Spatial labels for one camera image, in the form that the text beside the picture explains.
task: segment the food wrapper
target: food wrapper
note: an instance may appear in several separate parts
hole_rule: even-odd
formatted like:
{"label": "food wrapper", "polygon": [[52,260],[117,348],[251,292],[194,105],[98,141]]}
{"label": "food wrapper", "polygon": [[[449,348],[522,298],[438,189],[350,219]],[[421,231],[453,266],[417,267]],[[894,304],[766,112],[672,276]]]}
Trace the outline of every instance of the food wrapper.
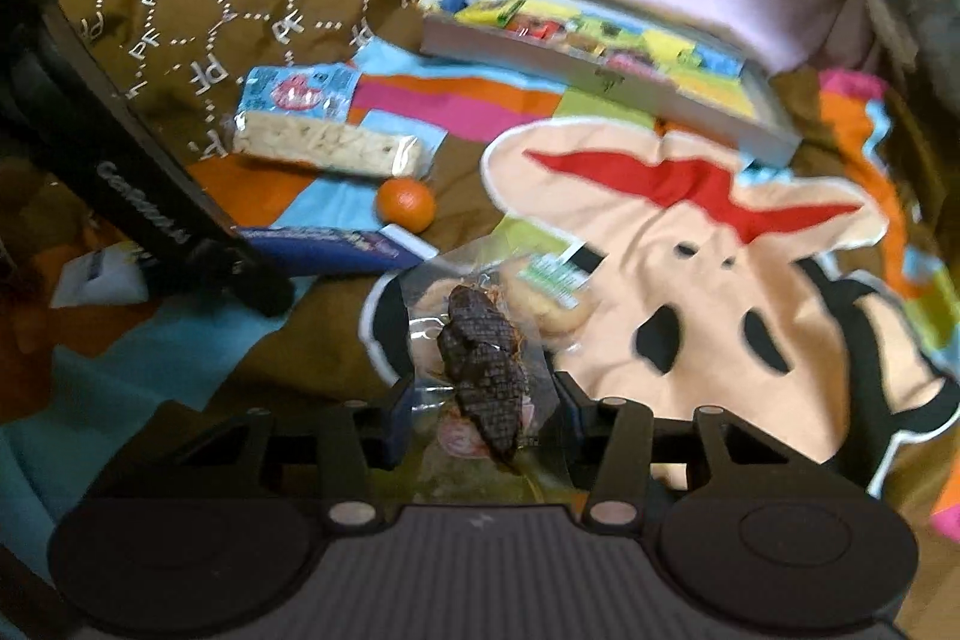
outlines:
{"label": "food wrapper", "polygon": [[429,167],[429,154],[415,136],[277,112],[239,113],[232,148],[254,158],[320,172],[379,179],[421,177]]}
{"label": "food wrapper", "polygon": [[[400,276],[416,373],[414,442],[397,470],[379,478],[388,499],[576,506],[544,345],[504,290],[501,268],[511,260],[506,242],[493,236]],[[508,360],[514,373],[498,374]],[[485,417],[490,410],[480,400],[478,412],[476,391],[490,374],[496,381],[486,390],[499,408]]]}
{"label": "food wrapper", "polygon": [[281,115],[345,121],[360,73],[343,64],[258,66],[244,81],[237,114]]}
{"label": "food wrapper", "polygon": [[549,252],[525,252],[498,268],[511,311],[531,319],[553,352],[578,347],[579,333],[597,308],[589,274]]}
{"label": "food wrapper", "polygon": [[507,30],[510,33],[517,34],[524,39],[550,39],[562,29],[563,25],[556,20],[535,18],[522,13],[515,14],[510,23],[507,23]]}

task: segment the colorful blanket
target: colorful blanket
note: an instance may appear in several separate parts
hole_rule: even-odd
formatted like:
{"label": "colorful blanket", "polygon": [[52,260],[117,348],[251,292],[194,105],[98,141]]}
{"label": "colorful blanket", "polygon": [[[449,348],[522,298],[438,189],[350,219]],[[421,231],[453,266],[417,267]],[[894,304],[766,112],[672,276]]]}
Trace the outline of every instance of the colorful blanket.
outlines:
{"label": "colorful blanket", "polygon": [[[781,81],[822,127],[793,172],[770,172],[519,74],[432,63],[378,39],[354,63],[364,76],[350,122],[389,122],[437,146],[439,213],[424,239],[448,250],[509,213],[606,256],[587,350],[560,356],[591,394],[675,417],[719,402],[875,492],[901,444],[956,418],[955,322],[937,321],[952,289],[905,241],[911,221],[878,156],[886,104],[846,76],[823,77],[824,90],[814,73]],[[239,223],[379,225],[373,189],[352,182],[232,156],[192,172]],[[40,266],[53,255],[66,251],[47,251]],[[128,468],[254,405],[282,412],[381,392],[409,366],[391,291],[367,278],[302,281],[299,305],[277,320],[198,296],[58,311],[50,405],[0,428],[13,499],[3,543],[46,575],[50,530],[108,462],[107,472]],[[911,295],[902,309],[898,292]]]}

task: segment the blue stripe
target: blue stripe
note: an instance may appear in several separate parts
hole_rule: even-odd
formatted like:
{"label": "blue stripe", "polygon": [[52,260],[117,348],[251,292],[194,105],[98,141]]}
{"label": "blue stripe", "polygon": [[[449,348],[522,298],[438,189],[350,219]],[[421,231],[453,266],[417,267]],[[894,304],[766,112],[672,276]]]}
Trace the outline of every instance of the blue stripe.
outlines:
{"label": "blue stripe", "polygon": [[30,640],[27,635],[8,622],[2,615],[0,615],[0,637],[3,637],[4,640]]}
{"label": "blue stripe", "polygon": [[736,175],[736,184],[740,186],[752,187],[772,182],[789,183],[794,180],[793,172],[787,167],[777,169],[765,166],[744,152],[740,153],[740,165],[742,169]]}
{"label": "blue stripe", "polygon": [[923,285],[944,268],[944,262],[908,244],[904,253],[904,276],[911,283]]}
{"label": "blue stripe", "polygon": [[[431,160],[446,136],[435,125],[380,110],[369,111],[361,125],[384,134],[416,136],[425,144]],[[275,225],[376,231],[384,225],[374,208],[378,187],[379,183],[353,178],[319,177],[296,196]]]}
{"label": "blue stripe", "polygon": [[[296,280],[296,297],[312,282]],[[176,297],[94,359],[54,351],[45,410],[0,427],[0,544],[49,579],[56,522],[167,400],[206,406],[248,351],[286,321],[227,296]]]}
{"label": "blue stripe", "polygon": [[864,157],[874,165],[875,169],[880,172],[884,177],[887,175],[887,167],[884,162],[880,160],[880,155],[877,155],[877,146],[880,146],[880,143],[887,138],[887,134],[890,133],[890,128],[892,127],[890,116],[887,115],[886,106],[883,101],[878,101],[876,99],[867,102],[867,117],[874,123],[874,130],[866,142],[863,143],[863,155]]}
{"label": "blue stripe", "polygon": [[504,85],[512,85],[528,91],[555,92],[561,94],[566,90],[563,83],[540,77],[527,76],[510,68],[496,66],[481,66],[480,64],[462,63],[442,58],[431,58],[406,52],[405,49],[394,47],[382,39],[374,37],[365,44],[360,52],[353,57],[357,68],[372,76],[402,76],[433,77],[450,79],[454,77],[482,77]]}

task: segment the plastic bag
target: plastic bag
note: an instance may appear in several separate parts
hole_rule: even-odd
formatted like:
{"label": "plastic bag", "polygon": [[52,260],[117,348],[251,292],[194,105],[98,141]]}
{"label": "plastic bag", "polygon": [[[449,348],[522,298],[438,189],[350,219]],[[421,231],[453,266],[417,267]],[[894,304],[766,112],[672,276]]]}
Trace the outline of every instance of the plastic bag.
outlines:
{"label": "plastic bag", "polygon": [[257,66],[247,75],[237,112],[345,121],[359,81],[359,71],[343,64]]}
{"label": "plastic bag", "polygon": [[416,136],[279,112],[237,113],[232,147],[267,161],[378,179],[421,177],[429,166]]}
{"label": "plastic bag", "polygon": [[554,253],[524,252],[502,262],[498,273],[508,307],[533,320],[547,348],[579,346],[598,304],[587,272]]}
{"label": "plastic bag", "polygon": [[[500,268],[511,258],[502,238],[486,237],[400,276],[416,402],[414,442],[392,480],[381,479],[381,489],[397,501],[576,504],[578,492],[563,460],[560,400],[544,345],[533,320],[512,310],[503,295]],[[438,339],[450,322],[448,297],[458,286],[487,295],[519,337],[514,357],[522,367],[523,387],[517,451],[509,459],[491,453],[491,439],[458,395],[462,384],[455,386],[446,376]]]}

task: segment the snack bar package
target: snack bar package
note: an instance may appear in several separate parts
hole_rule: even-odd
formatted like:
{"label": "snack bar package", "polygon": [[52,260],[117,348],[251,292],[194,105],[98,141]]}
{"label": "snack bar package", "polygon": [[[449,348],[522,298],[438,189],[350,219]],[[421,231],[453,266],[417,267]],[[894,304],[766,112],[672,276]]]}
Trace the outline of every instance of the snack bar package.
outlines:
{"label": "snack bar package", "polygon": [[237,113],[275,112],[345,121],[360,73],[343,64],[258,66],[247,75]]}
{"label": "snack bar package", "polygon": [[415,136],[381,134],[344,121],[248,110],[234,119],[233,152],[268,161],[387,179],[420,177],[429,166]]}

